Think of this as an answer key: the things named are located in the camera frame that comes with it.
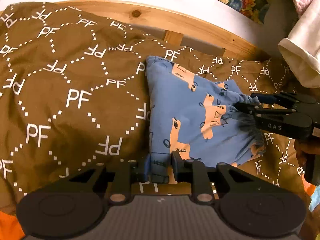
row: orange fabric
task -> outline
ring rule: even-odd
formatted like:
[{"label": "orange fabric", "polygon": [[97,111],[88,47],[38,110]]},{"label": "orange fabric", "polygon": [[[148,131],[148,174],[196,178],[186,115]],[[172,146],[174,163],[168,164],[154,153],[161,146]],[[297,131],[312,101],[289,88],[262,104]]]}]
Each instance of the orange fabric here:
[{"label": "orange fabric", "polygon": [[304,179],[304,174],[302,175],[302,182],[304,186],[304,191],[311,197],[314,191],[316,190],[316,186],[310,184],[309,182],[306,182]]},{"label": "orange fabric", "polygon": [[0,240],[20,240],[24,236],[17,217],[0,211]]}]

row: screw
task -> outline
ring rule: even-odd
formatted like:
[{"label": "screw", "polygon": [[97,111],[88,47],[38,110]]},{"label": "screw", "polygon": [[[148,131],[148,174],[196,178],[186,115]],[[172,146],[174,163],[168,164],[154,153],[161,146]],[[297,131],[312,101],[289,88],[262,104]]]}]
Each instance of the screw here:
[{"label": "screw", "polygon": [[122,194],[113,194],[110,196],[110,200],[113,202],[122,202],[125,200],[125,195]]},{"label": "screw", "polygon": [[184,167],[185,168],[191,168],[192,167],[192,163],[193,163],[192,159],[185,160],[184,161]]},{"label": "screw", "polygon": [[212,200],[212,196],[207,193],[203,193],[198,195],[197,199],[201,202],[210,202]]}]

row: brown duvet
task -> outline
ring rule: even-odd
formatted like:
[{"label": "brown duvet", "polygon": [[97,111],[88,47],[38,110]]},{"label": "brown duvet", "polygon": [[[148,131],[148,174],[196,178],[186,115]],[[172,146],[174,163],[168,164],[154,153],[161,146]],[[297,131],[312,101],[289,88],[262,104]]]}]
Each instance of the brown duvet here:
[{"label": "brown duvet", "polygon": [[[27,193],[89,164],[117,165],[148,153],[144,61],[149,55],[165,57],[211,81],[234,79],[245,94],[313,93],[280,61],[209,56],[69,6],[9,6],[0,20],[1,211],[15,214]],[[294,140],[264,135],[267,152],[240,168],[296,192],[307,207],[310,198]],[[138,184],[133,190],[181,194],[190,189],[181,183]]]}]

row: black plastic mount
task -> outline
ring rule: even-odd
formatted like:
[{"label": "black plastic mount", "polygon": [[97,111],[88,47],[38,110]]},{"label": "black plastic mount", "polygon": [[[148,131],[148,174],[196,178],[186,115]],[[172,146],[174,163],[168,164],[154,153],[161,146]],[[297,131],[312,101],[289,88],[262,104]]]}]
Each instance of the black plastic mount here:
[{"label": "black plastic mount", "polygon": [[[141,233],[141,228],[145,228],[141,223],[151,223],[148,230],[158,232],[159,225],[154,223],[168,227],[168,217],[177,224],[175,233],[166,236],[168,240],[177,239],[184,227],[194,230],[177,221],[181,219],[198,224],[199,229],[224,228],[224,234],[232,239],[299,239],[297,233],[306,209],[297,195],[226,163],[208,168],[200,161],[182,160],[178,152],[171,154],[171,162],[175,179],[191,183],[190,196],[132,195],[131,184],[146,181],[143,160],[124,160],[113,170],[92,165],[20,201],[17,218],[25,239],[127,239],[123,232],[118,232],[118,224],[112,225],[113,221],[127,220],[135,225],[131,227],[132,239],[151,239]],[[112,185],[106,193],[108,182]],[[212,183],[219,199],[214,198]],[[183,212],[193,217],[186,218]],[[203,233],[194,234],[204,239]],[[191,235],[185,238],[198,239]]]},{"label": "black plastic mount", "polygon": [[[253,93],[260,103],[278,104],[286,109],[268,109],[249,103],[237,102],[237,110],[253,115],[257,128],[298,140],[320,137],[320,103],[313,97],[295,93],[260,94]],[[320,185],[320,155],[307,155],[304,168],[305,180]]]}]

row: cartoon print fabric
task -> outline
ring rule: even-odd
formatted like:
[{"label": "cartoon print fabric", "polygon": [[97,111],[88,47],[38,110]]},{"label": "cartoon print fabric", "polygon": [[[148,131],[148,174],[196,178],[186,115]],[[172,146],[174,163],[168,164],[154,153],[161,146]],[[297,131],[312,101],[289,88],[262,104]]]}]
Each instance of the cartoon print fabric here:
[{"label": "cartoon print fabric", "polygon": [[259,102],[239,94],[233,80],[211,82],[153,56],[147,57],[146,74],[152,102],[149,136],[153,183],[169,182],[169,155],[175,150],[182,159],[201,160],[208,167],[219,162],[241,165],[253,157],[253,145],[262,154],[262,133],[254,118],[233,106],[239,101]]},{"label": "cartoon print fabric", "polygon": [[[126,159],[147,156],[152,104],[145,60],[150,55],[194,73],[195,81],[203,77],[226,82],[226,90],[236,91],[228,82],[233,79],[247,95],[283,90],[320,99],[318,90],[301,87],[280,60],[206,55],[72,4],[13,4],[0,16],[0,211],[14,215],[26,194],[83,167],[117,166]],[[188,76],[182,82],[187,90],[194,86],[197,91],[199,87],[191,81]],[[208,123],[204,99],[197,103],[204,103],[201,122]],[[184,120],[179,121],[183,131]],[[208,137],[197,125],[199,136]],[[221,126],[213,127],[213,139],[216,128]],[[177,143],[186,144],[178,135]],[[296,192],[309,206],[294,140],[267,131],[263,137],[263,156],[239,168]],[[185,183],[132,185],[134,194],[189,192]]]}]

